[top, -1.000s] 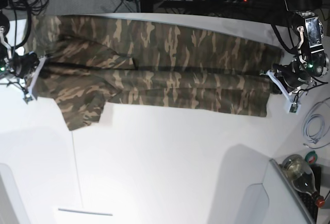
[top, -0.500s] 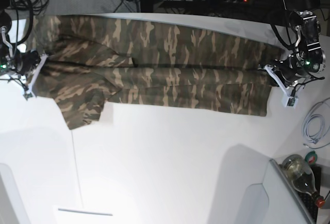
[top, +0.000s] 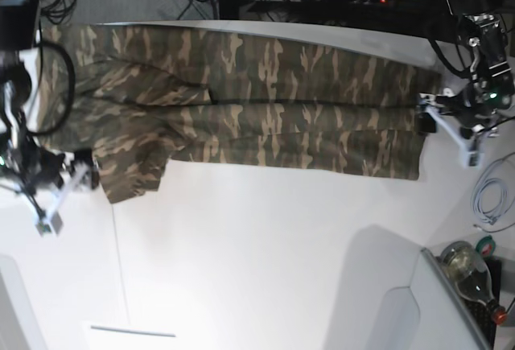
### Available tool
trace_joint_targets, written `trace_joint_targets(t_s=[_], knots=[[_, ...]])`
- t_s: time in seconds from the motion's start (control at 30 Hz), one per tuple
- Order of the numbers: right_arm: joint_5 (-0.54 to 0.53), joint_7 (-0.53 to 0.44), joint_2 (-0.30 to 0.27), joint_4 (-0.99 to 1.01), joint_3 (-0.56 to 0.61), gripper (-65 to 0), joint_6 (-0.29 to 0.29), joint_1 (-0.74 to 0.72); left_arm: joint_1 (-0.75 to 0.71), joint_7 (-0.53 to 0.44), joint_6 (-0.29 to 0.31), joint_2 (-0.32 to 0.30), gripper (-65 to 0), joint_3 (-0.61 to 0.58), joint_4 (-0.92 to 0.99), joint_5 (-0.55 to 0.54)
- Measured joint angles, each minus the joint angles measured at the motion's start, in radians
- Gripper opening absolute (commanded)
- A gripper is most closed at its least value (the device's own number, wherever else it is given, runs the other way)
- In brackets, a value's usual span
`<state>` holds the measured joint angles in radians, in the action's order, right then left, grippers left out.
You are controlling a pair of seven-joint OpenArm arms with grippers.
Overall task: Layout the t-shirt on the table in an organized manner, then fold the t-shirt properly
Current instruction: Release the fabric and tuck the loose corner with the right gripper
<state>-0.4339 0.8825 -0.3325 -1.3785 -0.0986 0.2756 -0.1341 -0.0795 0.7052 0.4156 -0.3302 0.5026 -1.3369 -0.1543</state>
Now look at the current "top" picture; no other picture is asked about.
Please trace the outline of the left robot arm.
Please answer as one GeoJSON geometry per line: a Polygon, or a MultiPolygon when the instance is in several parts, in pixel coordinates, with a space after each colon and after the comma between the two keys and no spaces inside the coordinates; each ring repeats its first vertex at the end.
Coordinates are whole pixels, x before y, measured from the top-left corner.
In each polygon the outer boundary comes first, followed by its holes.
{"type": "Polygon", "coordinates": [[[430,109],[450,116],[459,123],[458,135],[466,140],[488,135],[514,117],[506,114],[514,100],[514,77],[506,47],[507,31],[499,13],[504,0],[444,0],[447,13],[429,20],[426,38],[441,64],[454,76],[466,81],[455,96],[443,94],[420,97],[418,130],[422,134],[436,132],[436,120],[430,109]],[[434,36],[433,27],[446,19],[455,32],[454,45],[467,48],[471,63],[455,68],[443,54],[434,36]]]}

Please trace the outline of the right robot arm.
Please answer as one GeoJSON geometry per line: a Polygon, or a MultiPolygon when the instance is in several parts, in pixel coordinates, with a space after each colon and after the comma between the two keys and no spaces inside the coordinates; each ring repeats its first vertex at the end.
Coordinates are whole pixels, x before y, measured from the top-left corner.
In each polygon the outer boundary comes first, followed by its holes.
{"type": "Polygon", "coordinates": [[[90,150],[76,150],[71,160],[39,144],[40,138],[56,134],[68,122],[76,97],[76,73],[71,56],[58,43],[44,39],[40,30],[42,0],[1,0],[1,177],[13,191],[30,201],[40,189],[63,194],[95,190],[99,174],[90,150]],[[32,80],[21,57],[25,51],[49,50],[65,66],[67,87],[58,118],[42,130],[30,130],[25,105],[32,94],[32,80]]]}

